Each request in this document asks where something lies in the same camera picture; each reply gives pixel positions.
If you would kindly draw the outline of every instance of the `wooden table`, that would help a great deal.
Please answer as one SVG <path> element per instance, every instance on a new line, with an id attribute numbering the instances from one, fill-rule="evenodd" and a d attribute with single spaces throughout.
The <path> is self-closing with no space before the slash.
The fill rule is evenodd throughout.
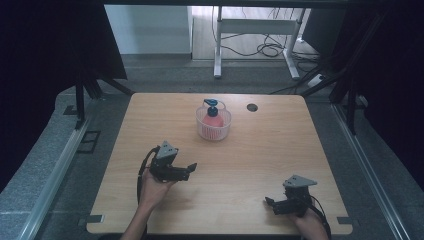
<path id="1" fill-rule="evenodd" d="M 232 113 L 228 136 L 207 141 L 196 131 L 195 112 L 204 98 L 225 102 Z M 250 112 L 247 105 L 258 106 Z M 91 233 L 124 232 L 137 207 L 136 180 L 147 153 L 164 140 L 179 148 L 175 167 L 198 163 L 148 222 L 151 234 L 298 234 L 274 215 L 265 196 L 285 199 L 284 180 L 297 174 L 321 202 L 333 234 L 349 234 L 347 212 L 305 101 L 300 96 L 156 94 L 132 96 L 88 223 Z"/>

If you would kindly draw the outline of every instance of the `black cable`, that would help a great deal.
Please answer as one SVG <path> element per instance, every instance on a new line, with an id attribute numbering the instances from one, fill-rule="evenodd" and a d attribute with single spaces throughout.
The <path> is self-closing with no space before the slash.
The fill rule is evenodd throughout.
<path id="1" fill-rule="evenodd" d="M 292 52 L 292 57 L 293 59 L 296 60 L 305 60 L 305 61 L 310 61 L 310 62 L 318 62 L 319 61 L 319 53 L 300 53 L 300 52 Z M 307 57 L 303 57 L 302 55 L 305 56 L 313 56 L 312 58 L 307 58 Z"/>
<path id="2" fill-rule="evenodd" d="M 349 42 L 346 44 L 345 48 L 342 49 L 341 51 L 337 52 L 336 54 L 329 56 L 325 59 L 321 59 L 319 60 L 317 63 L 318 65 L 313 68 L 312 70 L 310 70 L 305 76 L 302 77 L 301 80 L 299 80 L 297 83 L 293 84 L 290 87 L 285 87 L 279 90 L 276 90 L 274 92 L 269 93 L 271 94 L 275 94 L 281 91 L 285 91 L 288 89 L 293 89 L 294 90 L 294 94 L 296 94 L 297 88 L 299 86 L 301 86 L 302 84 L 304 84 L 305 82 L 307 82 L 308 80 L 312 79 L 311 76 L 315 76 L 317 75 L 320 71 L 322 71 L 323 69 L 328 69 L 329 66 L 331 66 L 331 62 L 333 61 L 337 61 L 337 59 L 343 55 L 350 47 L 351 45 L 356 41 L 356 39 L 360 36 L 360 33 L 364 30 L 365 27 L 368 26 L 368 21 L 364 21 L 361 25 L 361 27 L 358 29 L 358 31 L 354 34 L 354 36 L 349 40 Z"/>
<path id="3" fill-rule="evenodd" d="M 238 34 L 234 34 L 234 35 L 231 35 L 231 36 L 228 36 L 228 37 L 221 37 L 221 40 L 232 38 L 232 37 L 238 37 L 238 36 L 241 36 L 241 35 L 246 35 L 246 33 L 238 33 Z"/>
<path id="4" fill-rule="evenodd" d="M 299 198 L 297 196 L 294 196 L 294 197 L 297 200 L 299 200 L 300 202 L 302 202 L 303 204 L 305 204 L 305 206 L 307 206 L 309 209 L 311 209 L 314 213 L 316 213 L 318 215 L 318 217 L 321 219 L 321 222 L 322 222 L 322 225 L 323 225 L 323 227 L 325 229 L 325 232 L 327 233 L 328 239 L 331 240 L 331 228 L 330 228 L 330 224 L 328 224 L 327 217 L 326 217 L 326 215 L 324 213 L 324 209 L 322 208 L 321 203 L 318 201 L 318 199 L 316 199 L 314 196 L 312 196 L 312 195 L 309 194 L 309 197 L 311 197 L 315 201 L 317 201 L 318 205 L 321 208 L 321 211 L 318 208 L 316 208 L 314 205 L 312 205 L 312 204 L 310 204 L 308 202 L 303 201 L 303 199 L 301 199 L 301 198 Z"/>
<path id="5" fill-rule="evenodd" d="M 246 13 L 244 13 L 243 7 L 241 7 L 241 11 L 243 12 L 244 18 L 247 18 Z"/>
<path id="6" fill-rule="evenodd" d="M 299 69 L 302 72 L 306 72 L 307 73 L 307 72 L 309 72 L 311 70 L 305 70 L 303 67 L 300 66 L 300 64 L 302 64 L 302 63 L 311 63 L 311 62 L 312 63 L 316 63 L 315 61 L 299 61 L 299 62 L 296 63 L 296 68 Z"/>
<path id="7" fill-rule="evenodd" d="M 139 177 L 141 177 L 141 175 L 143 175 L 144 169 L 146 169 L 147 160 L 150 158 L 150 155 L 152 155 L 152 153 L 157 153 L 159 151 L 159 149 L 160 149 L 160 146 L 152 148 L 152 150 L 150 150 L 150 152 L 146 155 L 146 158 L 144 158 L 143 162 L 141 163 L 140 170 L 138 171 Z"/>
<path id="8" fill-rule="evenodd" d="M 269 18 L 269 16 L 271 16 L 271 14 L 272 14 L 273 12 L 275 12 L 275 11 L 277 11 L 277 14 L 275 14 L 275 16 L 273 17 L 273 19 L 277 19 L 278 14 L 280 13 L 280 8 L 278 8 L 278 10 L 277 10 L 277 8 L 273 8 L 273 9 L 271 10 L 271 12 L 269 12 L 269 14 L 268 14 L 268 18 Z"/>
<path id="9" fill-rule="evenodd" d="M 286 18 L 287 10 L 288 10 L 288 9 L 286 8 L 286 9 L 285 9 L 285 11 L 284 11 L 283 19 L 285 19 L 285 18 Z M 279 11 L 280 11 L 280 9 L 278 9 L 278 12 L 277 12 L 276 16 L 274 16 L 274 19 L 278 17 Z M 293 16 L 293 13 L 294 13 L 294 8 L 292 8 L 292 12 L 291 12 L 291 14 L 290 14 L 290 18 L 289 18 L 289 20 L 291 20 L 291 18 L 292 18 L 292 16 Z M 217 38 L 216 38 L 216 35 L 215 35 L 215 30 L 214 30 L 214 25 L 213 25 L 213 23 L 214 23 L 214 14 L 215 14 L 215 7 L 212 7 L 212 19 L 211 19 L 212 24 L 211 24 L 211 28 L 212 28 L 212 34 L 213 34 L 214 40 L 215 40 L 215 42 L 216 42 L 216 41 L 217 41 Z M 227 37 L 221 38 L 221 40 L 229 39 L 229 38 L 233 38 L 233 37 L 237 37 L 237 36 L 241 36 L 241 35 L 245 35 L 245 34 L 235 34 L 235 35 L 231 35 L 231 36 L 227 36 Z M 254 53 L 249 53 L 249 54 L 240 53 L 240 52 L 237 52 L 236 50 L 234 50 L 234 49 L 232 49 L 232 48 L 230 48 L 230 47 L 223 46 L 223 45 L 221 45 L 221 48 L 228 49 L 228 50 L 230 50 L 230 51 L 232 51 L 232 52 L 234 52 L 234 53 L 236 53 L 236 54 L 238 54 L 238 55 L 240 55 L 240 56 L 245 56 L 245 57 L 253 56 L 253 55 L 256 55 L 256 54 L 259 54 L 259 53 L 263 54 L 263 55 L 264 55 L 264 56 L 266 56 L 266 57 L 273 57 L 273 58 L 278 57 L 279 55 L 281 55 L 281 54 L 283 53 L 283 51 L 284 51 L 285 47 L 286 47 L 286 44 L 287 44 L 287 35 L 285 35 L 284 45 L 281 45 L 281 44 L 280 44 L 277 40 L 275 40 L 274 38 L 272 38 L 269 34 L 264 35 L 264 36 L 265 36 L 265 38 L 264 38 L 264 43 L 263 43 L 263 44 L 258 45 L 258 46 L 257 46 L 257 48 L 256 48 L 256 50 L 257 50 L 257 51 L 256 51 L 256 52 L 254 52 Z M 268 39 L 272 40 L 274 43 L 269 43 L 269 42 L 267 43 L 267 40 L 268 40 Z M 274 51 L 274 54 L 266 53 L 266 52 L 265 52 L 265 50 L 266 50 L 266 49 Z M 293 57 L 294 57 L 294 59 L 296 59 L 296 60 L 305 60 L 305 61 L 309 61 L 309 62 L 312 62 L 312 63 L 318 63 L 318 59 L 317 59 L 317 58 L 315 58 L 315 59 L 310 59 L 310 58 L 305 58 L 305 57 L 302 57 L 302 56 L 299 56 L 299 55 L 306 55 L 306 56 L 307 56 L 307 55 L 311 55 L 311 56 L 319 56 L 319 54 L 293 52 Z M 302 71 L 304 71 L 304 72 L 306 72 L 306 73 L 307 73 L 307 74 L 306 74 L 306 75 L 302 78 L 302 80 L 301 80 L 301 81 L 297 82 L 296 84 L 294 84 L 294 85 L 292 85 L 292 86 L 289 86 L 289 87 L 286 87 L 286 88 L 279 89 L 279 90 L 274 91 L 274 92 L 271 92 L 271 93 L 269 93 L 269 94 L 271 95 L 271 94 L 275 94 L 275 93 L 277 93 L 277 92 L 281 92 L 281 91 L 285 91 L 285 90 L 289 90 L 289 89 L 293 89 L 293 91 L 294 91 L 294 92 L 293 92 L 292 94 L 296 94 L 297 88 L 298 88 L 301 84 L 305 83 L 305 82 L 308 80 L 308 77 L 309 77 L 310 73 L 311 73 L 311 72 L 313 72 L 315 68 L 314 68 L 314 69 L 311 69 L 311 70 L 309 70 L 309 71 L 304 70 L 304 69 L 302 69 L 302 68 L 300 68 L 300 69 L 301 69 Z"/>

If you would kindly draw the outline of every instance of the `black curtain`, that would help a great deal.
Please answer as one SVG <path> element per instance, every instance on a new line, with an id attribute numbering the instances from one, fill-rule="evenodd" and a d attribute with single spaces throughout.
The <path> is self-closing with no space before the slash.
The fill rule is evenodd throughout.
<path id="1" fill-rule="evenodd" d="M 77 78 L 126 74 L 103 4 L 6 0 L 0 2 L 0 24 L 3 190 L 47 125 L 61 91 Z"/>
<path id="2" fill-rule="evenodd" d="M 397 0 L 358 64 L 365 115 L 424 189 L 424 4 Z"/>

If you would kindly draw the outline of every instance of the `blue object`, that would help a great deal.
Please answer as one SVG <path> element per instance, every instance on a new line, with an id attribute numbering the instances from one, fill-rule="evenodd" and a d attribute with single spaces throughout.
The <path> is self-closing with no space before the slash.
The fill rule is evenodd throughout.
<path id="1" fill-rule="evenodd" d="M 216 117 L 218 115 L 218 108 L 216 108 L 216 105 L 218 105 L 218 101 L 215 99 L 205 99 L 203 101 L 210 106 L 208 108 L 208 116 Z"/>

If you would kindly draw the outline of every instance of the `metal frame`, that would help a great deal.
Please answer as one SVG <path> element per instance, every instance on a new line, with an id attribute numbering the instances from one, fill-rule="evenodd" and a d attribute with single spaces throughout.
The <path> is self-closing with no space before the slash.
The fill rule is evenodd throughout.
<path id="1" fill-rule="evenodd" d="M 68 171 L 68 167 L 72 162 L 78 145 L 81 142 L 88 125 L 96 116 L 96 104 L 97 100 L 92 100 L 89 103 L 85 121 L 81 123 L 79 129 L 75 129 L 72 132 L 68 143 L 60 154 L 52 173 L 41 190 L 40 196 L 35 202 L 34 207 L 31 209 L 31 213 L 29 214 L 17 239 L 34 239 L 37 235 L 38 229 L 41 227 L 44 217 L 46 216 L 60 184 Z"/>
<path id="2" fill-rule="evenodd" d="M 356 160 L 364 174 L 365 179 L 368 182 L 374 197 L 377 200 L 378 205 L 381 208 L 381 211 L 386 218 L 387 223 L 389 224 L 390 229 L 393 232 L 393 235 L 398 240 L 410 239 L 408 231 L 405 228 L 405 225 L 397 212 L 393 202 L 390 200 L 387 195 L 384 187 L 382 186 L 380 180 L 377 177 L 370 161 L 368 160 L 367 155 L 362 149 L 361 144 L 358 141 L 356 135 L 352 134 L 349 130 L 349 126 L 345 123 L 346 117 L 343 114 L 343 109 L 340 105 L 331 105 L 334 113 L 337 116 L 340 127 L 342 128 L 343 133 L 346 136 L 347 141 L 349 142 Z"/>
<path id="3" fill-rule="evenodd" d="M 222 6 L 218 7 L 218 18 L 216 28 L 216 47 L 215 64 L 213 75 L 215 78 L 221 77 L 222 51 L 221 34 L 222 33 L 249 33 L 249 34 L 275 34 L 290 35 L 288 47 L 284 49 L 283 54 L 287 66 L 293 79 L 299 79 L 299 73 L 292 59 L 294 44 L 296 43 L 302 19 L 305 15 L 305 8 L 302 8 L 300 16 L 296 20 L 268 20 L 268 19 L 222 19 Z"/>

